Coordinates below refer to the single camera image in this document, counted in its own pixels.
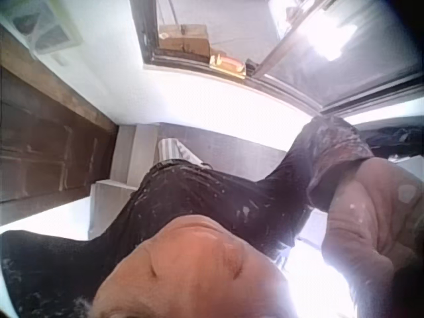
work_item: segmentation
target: door panel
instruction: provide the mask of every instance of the door panel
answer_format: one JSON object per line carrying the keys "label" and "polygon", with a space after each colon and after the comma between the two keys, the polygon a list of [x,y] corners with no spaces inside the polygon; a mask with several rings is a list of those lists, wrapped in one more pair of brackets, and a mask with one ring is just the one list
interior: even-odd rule
{"label": "door panel", "polygon": [[1,68],[1,224],[89,195],[116,134]]}

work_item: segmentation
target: glass pane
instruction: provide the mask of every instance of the glass pane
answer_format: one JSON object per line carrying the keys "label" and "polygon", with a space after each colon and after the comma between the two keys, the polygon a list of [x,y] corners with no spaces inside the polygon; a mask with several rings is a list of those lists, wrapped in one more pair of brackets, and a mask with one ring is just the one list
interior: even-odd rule
{"label": "glass pane", "polygon": [[[287,31],[287,13],[294,16],[303,1],[156,0],[160,46],[206,55],[210,45],[213,52],[261,63]],[[172,34],[181,33],[176,25],[188,25],[187,37],[203,41],[191,40],[190,48],[182,48],[181,41],[171,39]]]}
{"label": "glass pane", "polygon": [[268,75],[322,106],[421,69],[412,40],[378,0],[337,0],[302,25],[299,34]]}

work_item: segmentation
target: sleeve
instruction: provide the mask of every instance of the sleeve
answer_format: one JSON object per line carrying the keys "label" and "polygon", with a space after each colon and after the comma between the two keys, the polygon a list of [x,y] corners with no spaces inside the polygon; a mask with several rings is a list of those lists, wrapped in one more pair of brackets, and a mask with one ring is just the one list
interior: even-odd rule
{"label": "sleeve", "polygon": [[359,131],[340,117],[315,117],[299,137],[312,166],[309,201],[328,211],[341,178],[352,167],[372,158],[372,151],[361,140]]}

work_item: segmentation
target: skin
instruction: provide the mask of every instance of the skin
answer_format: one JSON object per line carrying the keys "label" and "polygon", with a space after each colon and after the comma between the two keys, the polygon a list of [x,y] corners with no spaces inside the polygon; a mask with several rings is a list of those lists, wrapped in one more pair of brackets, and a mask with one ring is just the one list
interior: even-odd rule
{"label": "skin", "polygon": [[100,317],[297,317],[283,274],[213,220],[190,215],[140,244],[103,282]]}

